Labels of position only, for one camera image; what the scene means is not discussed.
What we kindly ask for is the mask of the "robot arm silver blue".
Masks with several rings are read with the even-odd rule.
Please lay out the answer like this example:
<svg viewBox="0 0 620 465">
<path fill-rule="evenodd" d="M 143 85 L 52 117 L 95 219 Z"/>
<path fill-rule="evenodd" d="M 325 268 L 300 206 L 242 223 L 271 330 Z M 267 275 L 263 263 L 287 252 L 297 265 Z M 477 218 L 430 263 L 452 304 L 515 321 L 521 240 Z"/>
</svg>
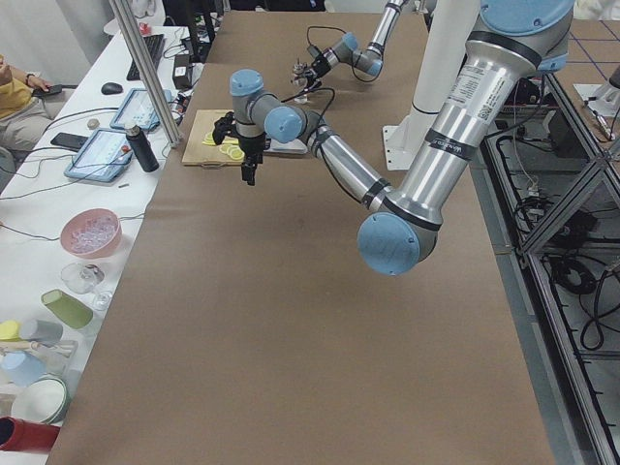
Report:
<svg viewBox="0 0 620 465">
<path fill-rule="evenodd" d="M 347 65 L 354 77 L 362 82 L 375 80 L 384 67 L 387 41 L 408 1 L 387 1 L 379 24 L 366 47 L 360 47 L 352 32 L 334 26 L 308 26 L 306 29 L 307 51 L 311 63 L 297 60 L 292 70 L 292 84 L 299 93 L 310 92 L 322 85 L 322 78 L 339 64 Z M 319 48 L 310 39 L 312 29 L 336 30 L 341 37 L 331 46 Z"/>
<path fill-rule="evenodd" d="M 464 66 L 397 188 L 318 113 L 281 102 L 264 90 L 260 73 L 239 70 L 230 78 L 230 93 L 245 153 L 242 178 L 254 184 L 265 140 L 303 141 L 340 187 L 370 210 L 357 234 L 367 265 L 386 275 L 404 273 L 433 251 L 441 208 L 514 85 L 565 65 L 572 20 L 570 1 L 480 2 Z"/>
</svg>

